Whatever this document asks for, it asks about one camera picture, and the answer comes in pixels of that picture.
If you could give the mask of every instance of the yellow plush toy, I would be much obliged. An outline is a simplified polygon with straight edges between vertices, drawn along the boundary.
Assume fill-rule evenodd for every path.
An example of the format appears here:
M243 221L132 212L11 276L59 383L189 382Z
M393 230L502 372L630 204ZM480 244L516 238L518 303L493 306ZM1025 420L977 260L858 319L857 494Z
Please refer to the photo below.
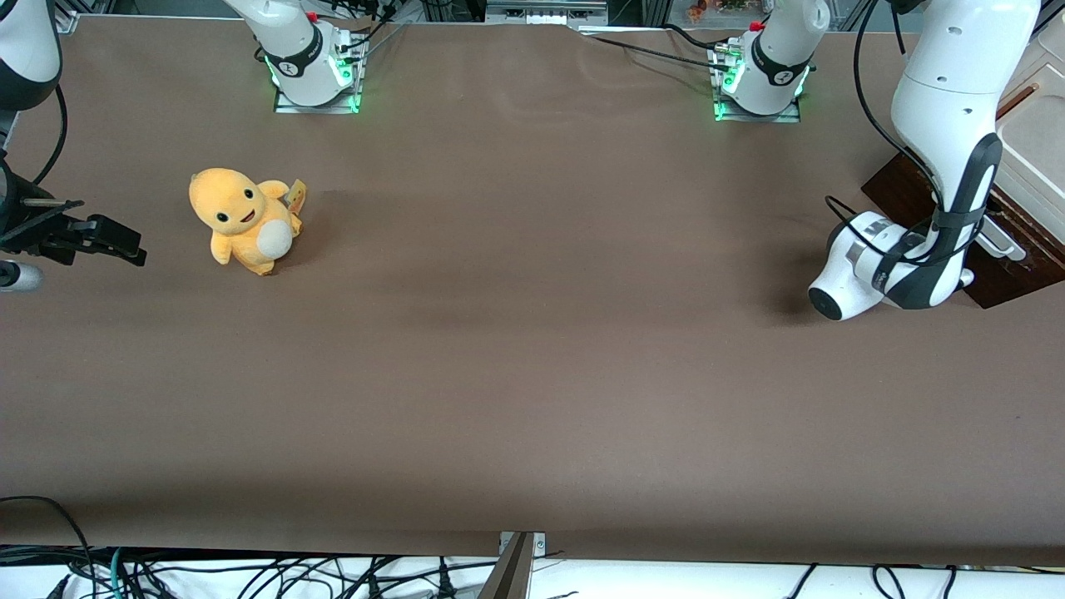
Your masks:
M281 181L258 185L229 168L208 168L193 176L189 199L200 221L211 227L211 255L228 264L230 255L257 275L274 271L274 260L288 254L304 228L297 216L307 188Z

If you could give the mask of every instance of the cable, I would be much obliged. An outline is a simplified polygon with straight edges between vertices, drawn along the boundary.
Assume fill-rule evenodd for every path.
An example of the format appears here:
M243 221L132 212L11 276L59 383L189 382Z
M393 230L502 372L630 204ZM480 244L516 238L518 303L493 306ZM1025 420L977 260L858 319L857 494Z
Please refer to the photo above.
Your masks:
M627 9L627 7L628 7L628 5L629 5L629 4L632 4L632 3L633 3L633 0L627 0L627 1L626 1L626 2L624 3L624 4L622 4L622 5L621 5L621 10L619 10L619 11L618 11L618 14L616 14L616 15L613 16L613 18L612 18L612 19L610 19L610 20L609 20L609 21L608 21L608 22L606 23L606 25L607 25L607 27L610 27L611 25L613 25L613 23L618 22L618 18L619 18L619 17L620 17L620 16L621 16L622 14L624 14L624 12L625 12L625 9Z
M658 50L651 50L651 49L648 49L648 48L641 48L639 46L633 46L632 44L625 44L624 42L615 42L613 39L606 39L604 37L595 37L594 35L592 35L591 38L594 39L594 41L596 41L596 42L602 42L604 44L609 44L611 46L618 46L619 48L626 48L628 50L636 50L637 52L643 52L645 54L652 54L652 55L655 55L655 56L661 56L663 59L669 59L671 61L677 61L677 62L682 62L682 63L688 63L688 64L699 65L701 67L711 68L711 69L715 69L715 70L722 70L722 71L728 70L728 67L725 66L725 65L711 64L711 63L704 62L704 61L694 61L694 60L691 60L691 59L686 59L684 56L677 56L677 55L674 55L674 54L667 54L666 52L659 52Z
M60 159L60 153L63 152L63 146L66 145L66 130L67 130L67 110L66 110L66 98L63 96L63 87L59 84L55 85L55 99L60 102L60 137L55 140L55 148L52 150L52 156L48 158L48 162L45 163L45 167L40 169L40 174L33 178L33 184L39 185L40 181L45 180L48 173L51 172L52 166L55 166L55 161Z
M906 44L902 41L902 29L899 28L899 12L891 4L891 22L895 25L895 41L899 43L899 53L906 55Z
M1032 567L1032 566L1017 566L1017 567L1020 568L1020 569L1022 569L1022 570L1029 570L1029 571L1041 573L1041 574L1065 574L1065 571L1046 570L1046 569L1043 569L1043 568L1035 568L1035 567Z
M950 599L950 589L954 588L954 579L957 578L957 567L947 566L950 577L947 578L947 586L943 588L943 599Z
M118 586L118 553L121 550L121 547L115 548L115 553L111 556L111 592L114 593L115 599L125 599L122 589Z
M887 571L887 576L891 577L891 581L895 582L895 588L899 592L898 597L892 597L888 595L887 590L880 585L880 570ZM872 583L876 587L876 590L884 596L885 599L906 599L906 594L902 592L902 584L899 582L899 577L895 576L895 571L887 566L882 566L880 564L872 567Z
M55 86L55 92L58 93L58 97L60 98L60 107L62 107L61 110L63 111L63 114L65 115L66 114L66 102L64 102L63 99L62 99L63 95L62 95L62 92L60 92L59 85ZM66 127L64 127L63 129L64 129L63 133L60 136L61 140L64 139L64 137L66 137ZM58 148L62 149L62 147L63 147L63 144L61 142L59 144ZM59 155L59 152L53 153L53 156L58 156L58 155ZM75 522L73 517L70 516L70 513L67 512L62 505L60 505L60 502L58 502L54 499L51 499L49 497L43 497L43 496L39 496L39 495L15 495L15 496L11 496L11 497L0 497L0 503L4 503L4 502L7 502L7 501L37 501L37 502L47 503L48 505L50 505L52 507L52 509L54 509L55 512L58 512L59 515L62 516L63 519L66 520L68 524L70 524L70 528L73 530L73 534L78 535L78 543L81 544L81 550L84 552L85 562L88 565L89 571L93 571L93 555L92 555L92 553L88 550L88 541L85 540L85 534L81 532L81 527L78 525L78 522ZM94 576L92 578L93 578L93 599L97 599L98 596L99 596L99 589L97 588L98 581L96 580L95 572L94 572Z
M395 35L396 33L399 33L400 31L403 31L403 28L405 28L405 27L407 27L407 23L400 23L400 25L396 26L395 29L393 29L392 31L390 31L389 34L384 36L384 39L381 39L380 42L377 43L376 46L374 46L373 48L366 50L366 58L368 59L370 55L373 54L374 52L376 52L378 48L380 48L381 46L388 44L389 39L392 39L392 36Z
M362 46L363 44L366 44L367 42L370 42L370 38L373 37L375 33L377 33L378 31L380 31L381 28L384 27L388 22L389 22L389 19L387 19L387 18L381 19L377 23L377 27L375 27L374 29L370 30L370 33L366 34L365 37L363 37L362 39L359 39L355 44L348 44L347 46L341 46L340 47L340 51L341 52L346 52L346 51L348 51L348 50L350 50L353 48L358 48L359 46Z
M814 573L815 568L817 568L817 562L810 564L809 567L806 568L806 571L802 573L799 578L799 582L796 584L796 587L791 590L791 595L788 595L784 599L797 599L799 594L802 593L803 585L806 584L806 579L809 578L809 574Z
M681 37L684 37L685 41L688 42L688 44L691 44L692 46L694 46L697 48L702 48L704 50L712 50L714 47L717 46L718 44L723 44L725 42L728 42L727 37L724 37L722 39L718 39L717 42L700 42L699 39L695 39L694 37L692 37L687 31L681 29L679 27L677 27L677 26L675 26L675 25L673 25L671 22L668 22L668 23L663 25L662 29L668 29L670 31L675 31L676 33L678 33L681 35Z

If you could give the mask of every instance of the brown table surface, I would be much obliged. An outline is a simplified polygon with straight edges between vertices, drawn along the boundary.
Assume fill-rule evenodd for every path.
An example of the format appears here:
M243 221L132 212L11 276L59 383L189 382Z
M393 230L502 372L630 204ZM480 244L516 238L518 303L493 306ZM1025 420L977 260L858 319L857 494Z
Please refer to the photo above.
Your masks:
M699 58L659 32L623 38ZM1065 563L1065 287L838 324L807 284L891 156L853 37L803 123L561 27L410 27L363 113L275 115L242 22L85 18L47 180L144 233L4 295L0 492L95 545ZM902 63L868 41L886 122ZM12 148L32 175L52 101ZM193 173L300 178L276 276L217 265ZM5 505L0 540L70 543Z

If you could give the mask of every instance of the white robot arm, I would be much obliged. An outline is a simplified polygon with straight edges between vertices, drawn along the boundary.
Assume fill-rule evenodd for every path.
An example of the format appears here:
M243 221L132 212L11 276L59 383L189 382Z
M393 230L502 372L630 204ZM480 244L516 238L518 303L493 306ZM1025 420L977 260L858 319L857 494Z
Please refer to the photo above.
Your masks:
M965 252L979 232L1002 155L995 112L1038 12L1039 0L929 4L891 102L903 145L924 163L938 190L928 234L871 211L841 223L808 290L819 312L839 321L879 302L930 308L972 281Z
M312 22L295 0L224 0L251 28L266 54L278 88L294 103L316 107L351 85L338 63L351 60L349 32L325 21Z
M0 0L0 110L29 110L60 81L53 0Z
M739 38L742 62L722 91L752 114L780 113L806 79L831 19L824 0L777 0L765 28Z
M53 91L66 127L65 103L59 90L63 68L53 19L53 0L0 0L0 111L29 110ZM62 150L61 134L52 158L33 180L14 173L0 149L0 250L42 256L72 264L78 253L106 254L144 265L141 233L94 214L85 221L68 210L84 203L55 199L38 183ZM32 291L42 281L38 268L0 260L0 292Z

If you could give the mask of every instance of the black cable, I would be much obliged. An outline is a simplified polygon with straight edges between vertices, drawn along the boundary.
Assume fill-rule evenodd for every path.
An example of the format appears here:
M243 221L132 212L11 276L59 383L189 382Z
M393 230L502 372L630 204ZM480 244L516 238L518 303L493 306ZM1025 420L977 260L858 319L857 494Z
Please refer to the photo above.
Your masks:
M788 595L784 599L797 599L799 594L802 593L802 587L806 584L806 579L809 578L809 574L814 573L815 568L817 568L817 562L810 564L809 567L806 568L806 571L802 573L802 577L799 578L799 582L796 583L796 587L791 590L791 595Z
M382 557L380 562L377 562L377 557L374 557L373 562L370 563L370 568L367 568L366 571L362 572L362 576L359 577L359 580L355 581L354 585L351 585L347 590L342 593L340 598L351 599L353 597L355 597L355 594L359 592L359 588L361 588L362 585L365 584L367 580L370 580L370 577L376 574L378 570L395 562L396 560L398 560L398 557L388 556L388 557Z
M950 577L947 578L947 586L943 588L943 599L950 599L950 589L954 588L954 579L957 578L956 566L947 566L947 569L950 570Z
M880 570L886 571L887 576L891 577L891 581L895 582L895 588L899 592L898 597L892 597L880 585ZM895 576L895 571L887 566L878 564L872 567L872 583L876 587L876 590L884 596L884 599L906 599L906 594L902 592L902 584L899 582L899 577Z
M255 584L257 580L259 580L259 577L265 574L268 569L276 568L276 567L278 567L280 565L281 565L281 561L280 560L274 560L273 564L271 564L269 566L266 566L265 568L263 568L262 570L260 570L259 573L257 573L256 576L251 577L251 580L249 580L247 582L247 584L244 585L244 588L242 588L241 592L236 594L236 599L241 599L242 597L244 597L244 594L247 593L248 589L251 588L251 585Z
M55 140L55 148L52 150L52 156L48 158L48 162L45 163L45 167L40 169L40 174L33 178L33 184L39 185L40 181L45 180L48 173L51 172L52 166L55 166L55 161L60 159L60 153L63 152L63 146L66 144L66 130L67 130L67 110L66 110L66 98L63 96L63 87L59 84L55 85L55 99L60 102L60 137Z
M700 42L699 39L695 39L694 37L692 37L687 31L681 29L679 27L677 27L677 26L675 26L675 25L673 25L671 22L668 22L668 23L663 25L662 29L668 29L670 31L676 32L677 34L681 35L681 37L684 37L684 39L688 44L691 44L692 46L694 46L697 48L702 48L704 50L712 50L714 47L717 46L718 44L723 44L725 42L728 42L727 37L725 37L723 39L718 39L717 42Z
M891 22L895 25L895 41L899 44L899 53L906 55L906 44L902 41L902 29L899 27L899 12L891 5Z
M1041 574L1065 574L1065 572L1060 572L1058 570L1044 570L1043 568L1035 568L1032 566L1017 566L1017 567L1022 570L1029 570Z
M295 586L297 582L299 582L301 580L309 580L307 577L310 576L311 572L313 572L314 570L321 568L322 566L325 566L330 561L331 561L331 558L327 557L327 558L318 562L317 564L308 567L306 570L304 570L304 573L299 574L298 577L296 577L294 579L289 579L288 586L285 586L285 584L286 584L285 581L281 581L281 585L277 587L277 599L281 599L281 596L284 595L290 588L292 588L293 586Z
M56 97L60 100L60 109L63 111L64 126L63 126L63 131L60 134L60 143L59 145L56 145L56 151L52 153L52 160L49 161L50 163L55 162L55 158L59 157L59 150L63 149L63 140L66 139L66 102L63 100L63 93L60 91L59 85L55 86L55 93ZM48 174L47 168L39 178L43 179L44 175ZM96 580L95 571L93 569L93 555L88 550L88 541L85 540L85 534L81 532L81 527L78 525L78 522L75 522L73 517L70 516L70 513L67 512L66 508L64 508L62 505L60 505L60 502L55 501L54 499L50 497L42 497L39 495L15 495L11 497L0 497L0 503L4 503L7 501L36 501L40 503L47 503L52 507L52 509L58 512L59 515L62 516L64 520L67 521L67 524L70 524L70 528L73 530L73 534L78 535L78 543L81 544L81 550L85 555L85 561L87 562L88 569L94 574L93 599L96 599L99 595L99 589L97 588L98 581Z
M370 33L365 37L363 37L362 39L359 39L355 44L348 44L347 46L341 46L340 47L340 51L341 52L346 52L346 51L348 51L348 50L350 50L353 48L358 48L359 46L362 46L363 44L370 42L370 38L373 37L375 33L377 33L378 31L380 31L381 28L384 27L386 23L388 23L388 22L389 22L389 19L381 19L380 22L377 23L377 27L375 27L374 29L370 30Z
M145 599L144 598L144 593L141 590L140 586L136 585L136 582L135 582L136 578L135 577L130 577L130 573L128 571L126 571L126 565L125 564L121 564L121 563L118 564L118 578L122 582L122 588L129 589L129 594L128 595L125 592L122 593L126 597L133 596L136 599Z
M677 61L677 62L682 62L682 63L688 63L688 64L699 65L701 67L711 68L711 69L715 69L715 70L722 70L722 71L728 70L728 67L725 66L725 65L711 64L711 63L704 62L704 61L694 61L694 60L691 60L691 59L686 59L684 56L677 56L675 54L667 54L666 52L659 52L658 50L651 50L651 49L648 49L648 48L641 48L639 46L633 46L632 44L625 44L624 42L616 42L613 39L606 39L605 37L596 37L594 35L592 35L591 38L594 39L594 41L596 41L596 42L602 42L604 44L609 44L611 46L618 46L619 48L626 48L628 50L636 50L637 52L643 52L645 54L652 54L652 55L655 55L655 56L661 56L663 59L669 59L671 61Z

